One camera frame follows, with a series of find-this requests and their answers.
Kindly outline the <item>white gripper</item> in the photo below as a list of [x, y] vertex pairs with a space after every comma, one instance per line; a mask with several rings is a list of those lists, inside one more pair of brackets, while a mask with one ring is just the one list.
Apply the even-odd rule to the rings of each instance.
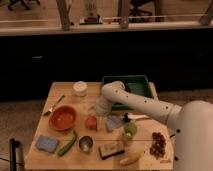
[[99, 116], [107, 116], [111, 113], [113, 103], [100, 96], [95, 103], [95, 111]]

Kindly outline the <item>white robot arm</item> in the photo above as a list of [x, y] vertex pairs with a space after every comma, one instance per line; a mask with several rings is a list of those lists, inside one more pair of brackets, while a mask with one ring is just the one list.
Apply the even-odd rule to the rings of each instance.
[[213, 104], [195, 100], [179, 106], [125, 90], [124, 83], [104, 84], [95, 102], [98, 115], [120, 103], [176, 131], [174, 171], [213, 171]]

